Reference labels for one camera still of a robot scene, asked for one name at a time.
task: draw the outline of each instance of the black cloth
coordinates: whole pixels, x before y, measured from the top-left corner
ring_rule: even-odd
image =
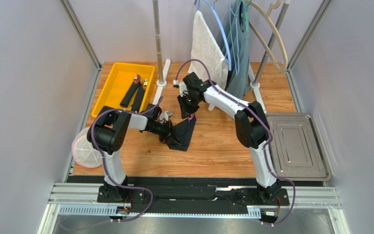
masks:
[[[134,102],[132,103],[131,111],[137,111],[137,112],[140,111],[142,100],[144,99],[144,94],[145,94],[145,90],[142,87],[142,85],[140,85],[138,87],[138,91],[136,92]]]
[[[191,136],[193,135],[194,125],[196,124],[196,118],[188,121],[185,119],[173,127],[175,135],[181,140],[181,145],[178,144],[167,144],[172,150],[187,151],[190,145]]]
[[[135,94],[136,90],[140,86],[141,86],[141,83],[137,83],[137,84],[135,84],[134,82],[131,83],[130,88],[128,89],[127,93],[125,94],[124,98],[122,99],[122,101],[120,103],[120,105],[122,107],[128,107],[128,105],[130,104],[132,96]]]

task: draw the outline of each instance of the metal tray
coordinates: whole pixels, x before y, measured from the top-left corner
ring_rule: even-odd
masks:
[[[266,114],[274,136],[270,152],[277,175],[303,181],[327,181],[331,171],[312,118],[305,113]]]

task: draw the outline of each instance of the black strap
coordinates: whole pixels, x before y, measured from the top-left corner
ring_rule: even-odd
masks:
[[[144,99],[145,90],[142,88],[142,86],[138,87],[138,92],[136,92],[134,103],[132,104],[132,111],[139,112],[139,109],[141,108],[142,99]]]
[[[131,84],[131,87],[128,89],[127,93],[125,94],[125,97],[121,101],[121,106],[122,107],[128,107],[131,101],[131,97],[134,95],[136,92],[137,88],[141,86],[141,83],[135,84],[134,82]]]

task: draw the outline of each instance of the hanging garment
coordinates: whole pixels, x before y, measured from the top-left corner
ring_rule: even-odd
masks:
[[[247,5],[242,0],[236,0],[231,7],[234,12],[228,8],[228,13],[224,20],[224,29],[228,36],[230,53],[232,56],[232,71],[227,78],[226,91],[231,95],[242,99],[249,89],[247,81],[247,71],[249,68],[249,20],[247,15]],[[218,38],[222,52],[226,48]]]
[[[208,68],[211,79],[221,88],[226,87],[228,65],[200,11],[197,11],[194,17],[191,58],[201,60]],[[188,73],[192,72],[195,72],[201,80],[208,80],[206,70],[200,63],[190,64]]]

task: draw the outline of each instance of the black fabric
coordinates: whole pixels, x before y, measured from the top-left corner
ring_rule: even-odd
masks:
[[[140,85],[138,87],[138,92],[136,92],[134,102],[132,103],[131,111],[137,111],[137,112],[140,111],[139,109],[141,107],[142,100],[144,99],[144,94],[145,94],[145,90],[142,87],[142,85]]]
[[[128,107],[128,105],[130,104],[130,101],[131,101],[131,98],[132,96],[135,94],[136,90],[138,89],[138,87],[141,86],[141,83],[132,83],[130,88],[128,89],[127,93],[125,94],[124,98],[122,99],[120,105],[122,107]]]
[[[136,204],[132,212],[141,212],[147,203]],[[149,213],[181,214],[247,214],[247,207],[232,203],[229,200],[175,200],[154,197]]]
[[[181,140],[181,145],[178,144],[167,144],[172,150],[187,151],[190,145],[191,136],[193,135],[194,125],[196,124],[196,118],[192,120],[185,119],[174,126],[175,135]]]

